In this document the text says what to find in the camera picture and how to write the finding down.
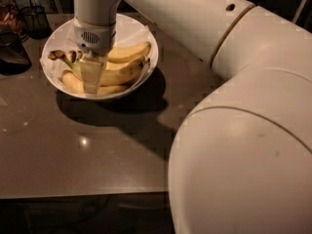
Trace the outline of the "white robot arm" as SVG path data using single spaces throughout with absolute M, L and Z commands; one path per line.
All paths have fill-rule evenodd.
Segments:
M 74 0 L 106 54 L 119 0 Z M 176 234 L 312 234 L 312 35 L 246 0 L 124 0 L 222 77 L 169 161 Z

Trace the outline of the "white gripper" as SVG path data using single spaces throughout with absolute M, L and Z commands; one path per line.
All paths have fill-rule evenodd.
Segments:
M 95 25 L 77 18 L 73 20 L 74 39 L 77 47 L 83 51 L 92 51 L 96 55 L 107 55 L 115 42 L 116 24 Z M 86 94 L 98 92 L 101 73 L 105 70 L 107 57 L 80 59 L 81 78 Z

